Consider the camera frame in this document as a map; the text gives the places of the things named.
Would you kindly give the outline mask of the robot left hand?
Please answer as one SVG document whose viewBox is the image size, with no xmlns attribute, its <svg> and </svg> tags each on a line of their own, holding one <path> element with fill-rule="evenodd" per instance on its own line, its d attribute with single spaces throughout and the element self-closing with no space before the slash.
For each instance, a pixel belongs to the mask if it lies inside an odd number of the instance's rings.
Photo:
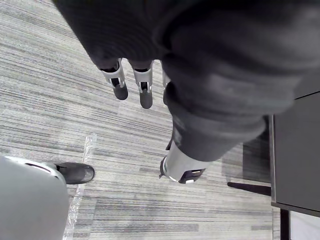
<svg viewBox="0 0 320 240">
<path fill-rule="evenodd" d="M 195 181 L 211 162 L 258 137 L 289 109 L 320 66 L 317 0 L 56 0 L 110 84 L 127 59 L 142 76 L 154 60 L 168 78 L 172 116 L 163 176 Z"/>
</svg>

